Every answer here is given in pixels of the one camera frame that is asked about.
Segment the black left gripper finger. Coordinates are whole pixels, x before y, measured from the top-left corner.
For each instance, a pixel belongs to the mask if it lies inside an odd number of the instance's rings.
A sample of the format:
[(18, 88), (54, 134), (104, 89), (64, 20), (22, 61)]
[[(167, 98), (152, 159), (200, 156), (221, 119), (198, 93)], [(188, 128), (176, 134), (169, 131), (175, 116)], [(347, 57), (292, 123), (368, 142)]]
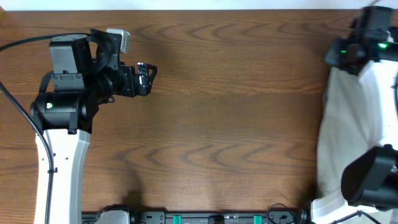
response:
[(147, 64), (148, 76), (147, 76), (147, 93), (150, 93), (152, 84), (157, 75), (157, 67), (155, 65)]
[(137, 74), (139, 79), (139, 94), (147, 95), (147, 65), (144, 63), (138, 63)]

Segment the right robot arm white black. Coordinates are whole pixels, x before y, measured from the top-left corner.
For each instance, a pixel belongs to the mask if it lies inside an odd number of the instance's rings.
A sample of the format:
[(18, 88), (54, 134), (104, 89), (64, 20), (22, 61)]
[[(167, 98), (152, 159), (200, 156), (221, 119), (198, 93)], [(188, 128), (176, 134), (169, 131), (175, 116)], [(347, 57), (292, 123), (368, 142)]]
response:
[(365, 7), (325, 56), (331, 67), (317, 143), (319, 197), (302, 223), (397, 222), (397, 28)]

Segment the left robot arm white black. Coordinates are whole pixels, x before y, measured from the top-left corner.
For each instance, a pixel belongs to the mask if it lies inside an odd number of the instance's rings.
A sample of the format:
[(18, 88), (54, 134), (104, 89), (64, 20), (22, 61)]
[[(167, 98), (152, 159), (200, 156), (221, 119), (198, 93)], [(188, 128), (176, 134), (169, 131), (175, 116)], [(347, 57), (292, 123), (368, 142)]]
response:
[(157, 68), (120, 61), (129, 43), (129, 32), (120, 29), (51, 39), (53, 69), (30, 107), (39, 129), (36, 223), (81, 223), (83, 169), (95, 114), (115, 96), (150, 93)]

